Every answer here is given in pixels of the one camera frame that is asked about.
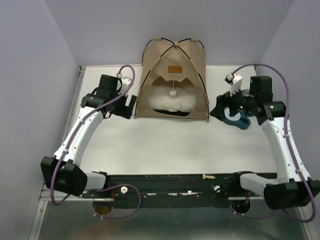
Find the teal double pet bowl stand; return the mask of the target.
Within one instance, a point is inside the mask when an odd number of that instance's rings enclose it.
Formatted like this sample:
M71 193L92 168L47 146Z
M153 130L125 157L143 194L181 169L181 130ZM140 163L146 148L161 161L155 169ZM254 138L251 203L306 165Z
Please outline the teal double pet bowl stand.
M247 130L251 125L251 121L249 119L249 113L247 112L239 112L235 116L229 116L229 109L226 107L224 110L225 119L223 121L224 124L237 127L241 130Z

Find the white fluffy cushion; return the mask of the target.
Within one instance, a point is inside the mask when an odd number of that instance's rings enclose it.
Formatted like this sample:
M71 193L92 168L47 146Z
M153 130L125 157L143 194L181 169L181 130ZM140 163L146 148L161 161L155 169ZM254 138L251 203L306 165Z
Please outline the white fluffy cushion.
M175 80L176 96L170 97L173 80L166 81L162 77L156 79L150 87L148 102L155 111L168 111L170 113L190 113L194 110L197 94L193 83L185 78Z

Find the beige black pet tent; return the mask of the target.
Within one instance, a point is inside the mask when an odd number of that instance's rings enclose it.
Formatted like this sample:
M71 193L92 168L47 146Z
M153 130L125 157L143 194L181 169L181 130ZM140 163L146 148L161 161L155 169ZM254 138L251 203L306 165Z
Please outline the beige black pet tent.
M135 118L179 118L209 120L209 97L206 88L206 53L204 45L195 38L171 41L154 38L149 41L142 54L142 73L134 112ZM166 81L181 82L188 78L195 87L196 104L189 113L154 110L149 104L153 82L163 78Z

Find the steel pet bowl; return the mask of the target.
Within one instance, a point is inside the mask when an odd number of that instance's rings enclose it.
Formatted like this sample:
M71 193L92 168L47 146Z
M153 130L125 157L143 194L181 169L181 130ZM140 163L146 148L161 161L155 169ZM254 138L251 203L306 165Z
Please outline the steel pet bowl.
M241 94L245 97L252 97L252 95L250 94L250 90L249 89L242 89L241 90Z

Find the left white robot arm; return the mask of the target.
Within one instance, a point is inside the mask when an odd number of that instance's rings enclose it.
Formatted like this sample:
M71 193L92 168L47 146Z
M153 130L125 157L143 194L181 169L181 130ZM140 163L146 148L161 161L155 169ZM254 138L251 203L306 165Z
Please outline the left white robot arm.
M40 163L47 188L73 196L90 190L101 198L110 194L106 174L84 172L81 162L90 139L104 119L112 115L131 118L137 99L133 95L127 100L132 85L133 80L121 73L103 74L98 87L82 98L78 117L64 142L53 156L45 156Z

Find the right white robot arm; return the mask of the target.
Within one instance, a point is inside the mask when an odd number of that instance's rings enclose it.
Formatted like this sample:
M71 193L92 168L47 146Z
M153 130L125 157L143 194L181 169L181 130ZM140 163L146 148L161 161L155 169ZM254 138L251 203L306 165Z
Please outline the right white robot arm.
M320 182L312 180L299 157L290 122L285 118L285 103L273 100L271 77L252 76L248 95L241 90L242 80L237 73L225 77L231 88L216 98L210 115L222 122L238 119L241 113L256 117L271 148L277 179L267 179L251 171L236 172L230 191L236 196L253 192L263 197L272 210L307 206L319 193Z

